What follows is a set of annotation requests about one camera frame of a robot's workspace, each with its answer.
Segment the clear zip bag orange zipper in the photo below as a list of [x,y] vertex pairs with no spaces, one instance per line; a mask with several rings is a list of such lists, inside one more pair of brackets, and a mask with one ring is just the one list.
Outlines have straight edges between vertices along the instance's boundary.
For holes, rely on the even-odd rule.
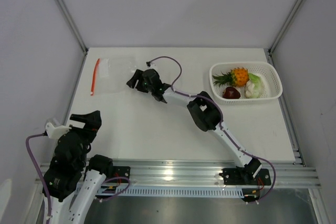
[[99,58],[94,66],[91,96],[119,93],[126,82],[135,74],[137,63],[135,56]]

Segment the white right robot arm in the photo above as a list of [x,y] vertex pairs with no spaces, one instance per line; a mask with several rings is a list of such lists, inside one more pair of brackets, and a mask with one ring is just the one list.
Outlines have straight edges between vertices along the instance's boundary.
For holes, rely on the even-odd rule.
[[175,90],[170,84],[161,81],[154,69],[137,69],[127,86],[143,93],[150,93],[158,102],[175,104],[189,111],[195,125],[203,132],[211,133],[231,151],[237,173],[244,185],[258,179],[262,164],[259,159],[246,152],[232,133],[225,127],[223,113],[207,92],[191,95]]

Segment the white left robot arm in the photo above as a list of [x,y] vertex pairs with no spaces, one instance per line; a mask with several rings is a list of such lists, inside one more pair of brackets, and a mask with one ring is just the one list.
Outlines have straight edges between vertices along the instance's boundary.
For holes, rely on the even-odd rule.
[[44,173],[45,223],[83,223],[103,182],[114,176],[113,160],[87,155],[102,126],[100,111],[72,114],[83,127],[57,125],[49,120],[46,135],[57,141],[49,168]]

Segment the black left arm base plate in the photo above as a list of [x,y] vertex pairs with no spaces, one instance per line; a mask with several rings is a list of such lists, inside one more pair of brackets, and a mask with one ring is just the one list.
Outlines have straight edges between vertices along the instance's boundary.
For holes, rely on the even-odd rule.
[[130,166],[115,166],[112,173],[112,182],[117,184],[128,183],[126,180],[130,178],[131,167]]

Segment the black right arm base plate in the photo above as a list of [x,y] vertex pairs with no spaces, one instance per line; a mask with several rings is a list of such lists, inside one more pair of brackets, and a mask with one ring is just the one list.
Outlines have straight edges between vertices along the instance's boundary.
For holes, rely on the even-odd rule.
[[272,184],[269,170],[265,168],[262,168],[255,177],[240,167],[223,168],[219,176],[225,185],[270,186]]

